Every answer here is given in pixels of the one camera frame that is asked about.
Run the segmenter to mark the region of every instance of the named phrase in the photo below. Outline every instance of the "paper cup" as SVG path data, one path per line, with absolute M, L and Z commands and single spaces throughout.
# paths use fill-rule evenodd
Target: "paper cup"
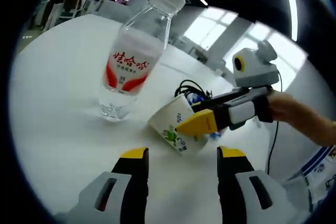
M 195 154 L 207 143 L 207 138 L 191 137 L 177 133 L 175 128 L 194 114 L 184 94 L 180 94 L 170 103 L 160 108 L 149 120 L 162 138 L 182 155 Z

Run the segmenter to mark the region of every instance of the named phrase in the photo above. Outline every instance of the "table surface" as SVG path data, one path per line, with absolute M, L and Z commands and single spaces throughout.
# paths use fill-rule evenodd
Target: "table surface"
M 120 23 L 85 15 L 62 23 L 30 43 L 13 64 L 9 118 L 19 162 L 37 197 L 52 213 L 70 210 L 79 192 L 115 165 L 119 156 L 149 147 L 146 223 L 220 223 L 216 147 L 244 151 L 265 169 L 269 132 L 247 121 L 209 140 L 200 153 L 182 157 L 146 124 L 169 102 L 184 79 L 213 95 L 232 85 L 209 68 L 168 46 L 143 86 L 130 118 L 105 121 L 98 89 Z

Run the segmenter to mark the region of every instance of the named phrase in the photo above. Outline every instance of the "plastic bottle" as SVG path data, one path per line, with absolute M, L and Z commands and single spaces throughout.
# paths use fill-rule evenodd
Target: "plastic bottle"
M 124 120 L 131 104 L 167 47 L 172 17 L 185 0 L 151 0 L 117 34 L 99 91 L 100 111 L 108 121 Z

